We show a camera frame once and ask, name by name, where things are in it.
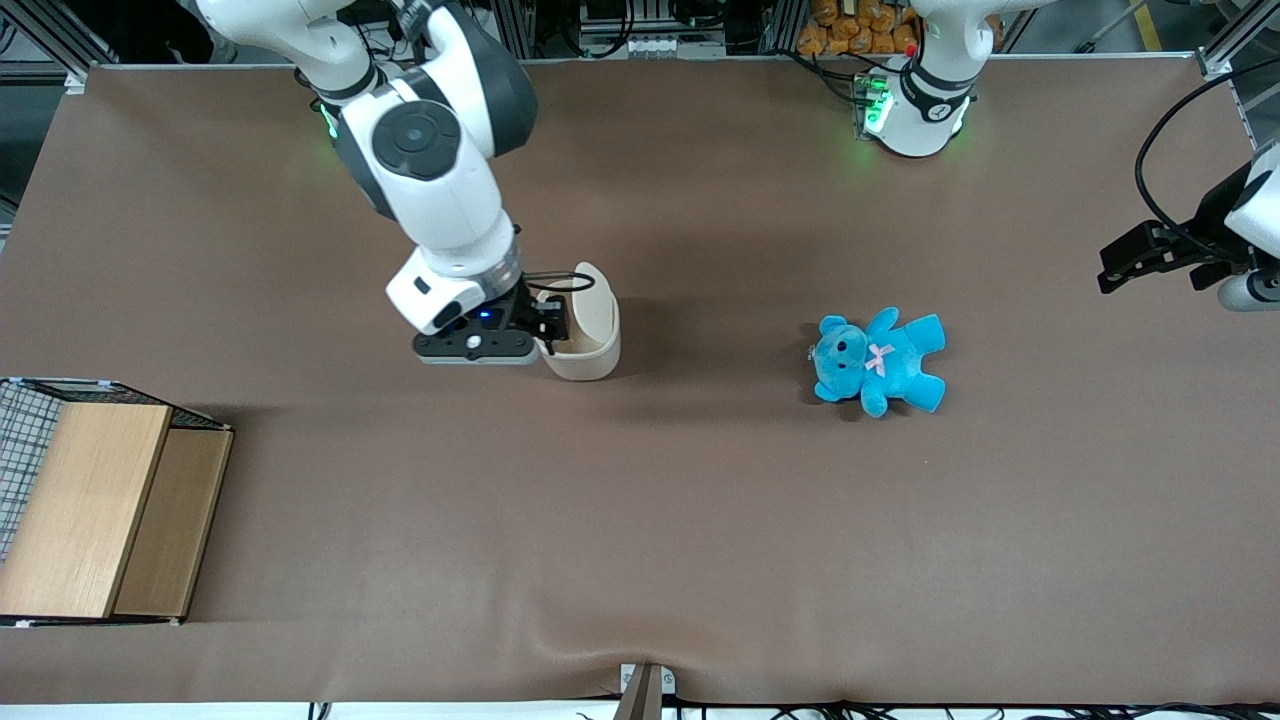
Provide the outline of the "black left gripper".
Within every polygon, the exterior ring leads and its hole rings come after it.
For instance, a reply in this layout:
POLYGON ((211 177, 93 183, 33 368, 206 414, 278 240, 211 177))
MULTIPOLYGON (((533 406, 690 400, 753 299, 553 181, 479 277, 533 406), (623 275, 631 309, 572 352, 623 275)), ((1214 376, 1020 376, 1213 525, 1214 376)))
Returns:
POLYGON ((1253 184, 1216 184, 1199 201, 1185 231, 1199 242, 1193 252, 1181 250, 1103 250, 1100 252, 1102 269, 1098 288, 1102 295, 1115 293, 1124 284, 1142 277, 1175 272, 1196 265, 1189 273, 1194 291, 1206 291, 1239 273, 1239 268, 1254 269, 1252 246, 1226 225, 1230 211, 1253 199, 1258 190, 1253 184))

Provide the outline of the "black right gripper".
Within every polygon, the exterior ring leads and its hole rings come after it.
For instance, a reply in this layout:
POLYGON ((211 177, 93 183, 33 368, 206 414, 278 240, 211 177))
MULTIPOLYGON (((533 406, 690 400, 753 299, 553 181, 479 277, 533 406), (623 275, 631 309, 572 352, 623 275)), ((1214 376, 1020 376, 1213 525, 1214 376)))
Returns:
POLYGON ((544 357, 570 337, 570 304, 562 292, 516 284, 508 293, 470 313, 481 346, 536 346, 544 357))

